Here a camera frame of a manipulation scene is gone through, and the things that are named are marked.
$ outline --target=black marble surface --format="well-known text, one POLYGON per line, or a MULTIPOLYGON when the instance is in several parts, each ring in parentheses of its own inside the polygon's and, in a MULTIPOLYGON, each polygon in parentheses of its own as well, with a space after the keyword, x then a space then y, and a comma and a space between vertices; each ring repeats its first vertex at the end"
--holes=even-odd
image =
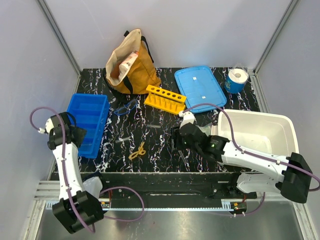
MULTIPOLYGON (((157 68, 157 75, 162 80, 162 88, 179 93, 174 74, 181 68, 157 68)), ((227 67, 211 68, 219 82, 226 98, 225 109, 237 109, 259 112, 258 102, 253 86, 249 81, 244 91, 230 94, 224 89, 224 82, 228 75, 227 67)), ((117 116, 113 111, 122 106, 108 89, 102 76, 102 69, 84 69, 77 89, 78 93, 104 94, 110 103, 108 119, 104 127, 98 157, 89 159, 79 157, 81 172, 239 172, 244 168, 224 166, 219 163, 207 162, 194 151, 186 149, 183 154, 188 161, 184 164, 178 153, 172 153, 167 143, 171 127, 180 124, 181 118, 177 115, 144 105, 147 95, 138 95, 137 107, 127 115, 117 116), (119 138, 129 140, 115 143, 119 138), (133 160, 129 155, 138 150, 141 142, 145 142, 146 154, 133 160)), ((218 111, 209 111, 195 115, 196 123, 205 126, 218 122, 218 111)))

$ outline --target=safety glasses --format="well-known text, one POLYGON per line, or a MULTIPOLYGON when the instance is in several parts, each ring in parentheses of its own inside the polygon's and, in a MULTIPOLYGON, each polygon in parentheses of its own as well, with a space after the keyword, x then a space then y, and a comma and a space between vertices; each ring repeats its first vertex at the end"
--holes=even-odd
POLYGON ((126 105, 119 107, 114 111, 115 115, 121 116, 130 113, 138 105, 137 99, 132 99, 126 105))

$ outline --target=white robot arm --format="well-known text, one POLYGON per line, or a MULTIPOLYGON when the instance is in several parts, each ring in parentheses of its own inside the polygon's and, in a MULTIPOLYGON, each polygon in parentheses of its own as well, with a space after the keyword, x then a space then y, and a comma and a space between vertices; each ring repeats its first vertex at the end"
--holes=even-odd
POLYGON ((78 148, 84 140, 86 130, 76 126, 76 119, 70 113, 62 112, 59 116, 63 121, 65 132, 64 158, 62 154, 63 130, 56 115, 48 119, 45 130, 43 129, 42 132, 49 134, 47 145, 53 152, 59 174, 59 203, 52 206, 52 211, 60 223, 72 234, 83 229, 84 226, 81 221, 84 221, 87 225, 92 225, 104 218, 105 212, 99 202, 103 182, 101 175, 98 173, 94 173, 90 178, 82 181, 78 164, 78 148), (74 125, 72 125, 68 116, 73 119, 74 125), (67 191, 70 192, 72 202, 76 205, 81 220, 73 211, 67 191))
POLYGON ((226 165, 245 167, 257 172, 241 173, 236 181, 236 188, 243 193, 267 192, 279 193, 285 198, 297 202, 307 202, 311 177, 284 164, 295 165, 312 173, 308 164, 298 153, 291 156, 277 156, 256 151, 242 146, 242 152, 227 138, 218 135, 206 135, 194 125, 195 117, 191 112, 180 113, 183 117, 180 127, 173 130, 173 148, 196 150, 207 161, 226 165), (257 154, 260 157, 246 154, 257 154), (262 157, 273 159, 267 161, 262 157))

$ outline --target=yellow test tube rack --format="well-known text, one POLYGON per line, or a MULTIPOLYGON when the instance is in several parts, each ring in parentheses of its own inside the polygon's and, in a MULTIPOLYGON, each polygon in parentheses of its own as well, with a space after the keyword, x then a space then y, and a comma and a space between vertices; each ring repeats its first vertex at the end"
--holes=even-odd
POLYGON ((148 85, 146 90, 149 92, 149 95, 144 101, 145 105, 149 105, 172 114, 179 114, 180 111, 183 111, 186 108, 186 96, 152 85, 148 85))

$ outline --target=white container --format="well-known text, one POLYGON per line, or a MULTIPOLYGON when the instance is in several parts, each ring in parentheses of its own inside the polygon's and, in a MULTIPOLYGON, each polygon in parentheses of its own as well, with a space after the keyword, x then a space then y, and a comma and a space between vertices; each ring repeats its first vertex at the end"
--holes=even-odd
MULTIPOLYGON (((274 155, 290 156, 292 152, 299 153, 296 131, 288 117, 253 111, 225 111, 231 119, 238 145, 274 155)), ((217 129, 212 131, 213 135, 232 140, 229 122, 222 112, 219 113, 217 129)))

